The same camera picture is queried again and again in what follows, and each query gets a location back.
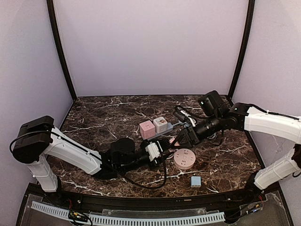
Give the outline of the pink cube socket adapter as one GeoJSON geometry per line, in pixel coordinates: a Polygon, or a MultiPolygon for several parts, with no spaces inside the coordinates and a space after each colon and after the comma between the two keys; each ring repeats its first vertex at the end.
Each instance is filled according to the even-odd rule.
{"type": "Polygon", "coordinates": [[[150,120],[140,123],[139,129],[143,139],[149,139],[155,136],[155,126],[150,120]]]}

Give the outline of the small pink charger plug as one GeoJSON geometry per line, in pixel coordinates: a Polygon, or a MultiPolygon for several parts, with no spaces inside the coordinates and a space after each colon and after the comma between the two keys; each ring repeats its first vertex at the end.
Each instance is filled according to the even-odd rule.
{"type": "Polygon", "coordinates": [[[174,140],[175,140],[174,137],[171,138],[171,139],[169,140],[169,143],[172,144],[174,140]]]}

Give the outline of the blue power strip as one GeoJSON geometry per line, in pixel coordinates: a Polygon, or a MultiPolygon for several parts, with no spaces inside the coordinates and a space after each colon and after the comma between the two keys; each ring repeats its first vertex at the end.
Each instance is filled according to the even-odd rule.
{"type": "Polygon", "coordinates": [[[164,135],[173,130],[173,125],[171,123],[167,123],[167,130],[157,133],[155,125],[151,121],[145,121],[139,124],[139,131],[143,140],[152,140],[158,138],[161,135],[164,135]]]}

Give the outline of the white cube socket adapter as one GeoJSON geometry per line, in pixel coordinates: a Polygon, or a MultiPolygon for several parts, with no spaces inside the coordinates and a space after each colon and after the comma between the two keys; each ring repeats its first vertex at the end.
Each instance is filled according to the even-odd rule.
{"type": "Polygon", "coordinates": [[[156,133],[162,133],[167,130],[167,124],[168,122],[164,117],[158,117],[153,120],[153,124],[155,126],[156,133]]]}

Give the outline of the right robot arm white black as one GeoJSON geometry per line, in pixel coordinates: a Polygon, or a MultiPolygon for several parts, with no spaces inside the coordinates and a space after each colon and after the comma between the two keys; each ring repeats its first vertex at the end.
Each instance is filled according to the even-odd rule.
{"type": "Polygon", "coordinates": [[[254,104],[235,103],[228,107],[213,90],[198,99],[206,118],[195,127],[181,130],[172,148],[192,148],[216,132],[239,130],[260,132],[294,142],[294,147],[270,166],[253,173],[246,189],[264,190],[271,184],[301,170],[301,120],[299,117],[264,110],[254,104]]]}

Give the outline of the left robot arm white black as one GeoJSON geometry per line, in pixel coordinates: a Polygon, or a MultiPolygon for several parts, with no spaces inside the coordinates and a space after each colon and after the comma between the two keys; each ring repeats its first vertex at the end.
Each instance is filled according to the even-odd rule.
{"type": "Polygon", "coordinates": [[[167,139],[142,141],[136,150],[132,139],[111,143],[106,152],[98,152],[77,143],[54,126],[54,119],[43,116],[20,127],[17,138],[9,145],[13,157],[25,164],[46,193],[61,189],[61,181],[51,170],[46,156],[61,159],[100,180],[123,177],[137,185],[126,173],[147,165],[150,169],[165,164],[169,156],[167,139]]]}

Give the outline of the small blue charger plug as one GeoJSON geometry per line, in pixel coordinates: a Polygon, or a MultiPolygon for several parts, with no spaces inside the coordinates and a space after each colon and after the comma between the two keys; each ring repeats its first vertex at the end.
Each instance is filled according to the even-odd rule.
{"type": "Polygon", "coordinates": [[[201,187],[201,177],[200,176],[192,176],[190,178],[190,186],[191,187],[201,187]]]}

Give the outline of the pink round power socket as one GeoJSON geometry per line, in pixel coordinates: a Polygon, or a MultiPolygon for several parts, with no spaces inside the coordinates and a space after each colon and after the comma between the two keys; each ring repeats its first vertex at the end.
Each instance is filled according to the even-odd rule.
{"type": "Polygon", "coordinates": [[[178,149],[174,153],[174,164],[177,168],[181,170],[189,170],[193,167],[196,156],[190,149],[178,149]]]}

